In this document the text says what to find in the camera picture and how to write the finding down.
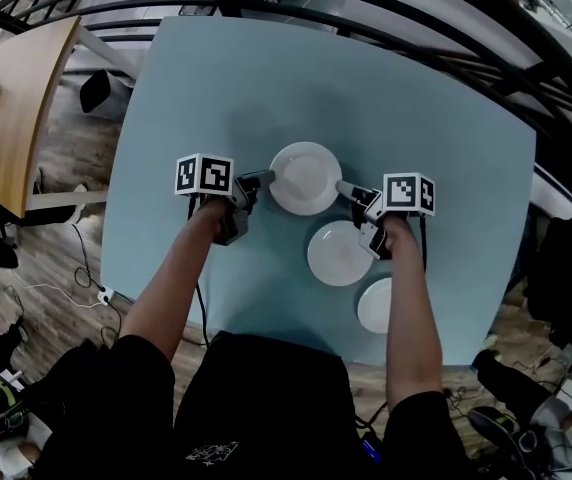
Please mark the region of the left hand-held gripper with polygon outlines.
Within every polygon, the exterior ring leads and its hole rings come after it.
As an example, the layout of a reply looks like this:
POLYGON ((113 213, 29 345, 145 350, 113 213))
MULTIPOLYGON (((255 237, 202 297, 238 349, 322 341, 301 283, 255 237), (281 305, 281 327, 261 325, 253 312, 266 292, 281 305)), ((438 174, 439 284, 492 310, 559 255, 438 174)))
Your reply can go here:
POLYGON ((226 199, 227 211, 220 219, 220 234, 215 242, 227 246, 247 233, 248 218, 259 191, 275 179, 271 169, 235 177, 233 159, 197 153, 177 160, 175 194, 189 198, 188 218, 208 197, 226 199))

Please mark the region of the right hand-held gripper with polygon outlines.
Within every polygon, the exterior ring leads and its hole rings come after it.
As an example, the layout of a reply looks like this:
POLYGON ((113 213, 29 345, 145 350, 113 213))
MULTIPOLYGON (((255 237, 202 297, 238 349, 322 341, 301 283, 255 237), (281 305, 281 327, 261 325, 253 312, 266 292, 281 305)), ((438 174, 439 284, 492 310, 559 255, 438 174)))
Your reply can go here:
POLYGON ((385 174, 381 190, 336 182, 339 195, 350 201, 354 224, 360 224, 359 244, 376 260, 388 260, 383 219, 388 214, 419 219, 421 251, 427 259, 426 218, 435 215, 435 184, 420 173, 385 174))

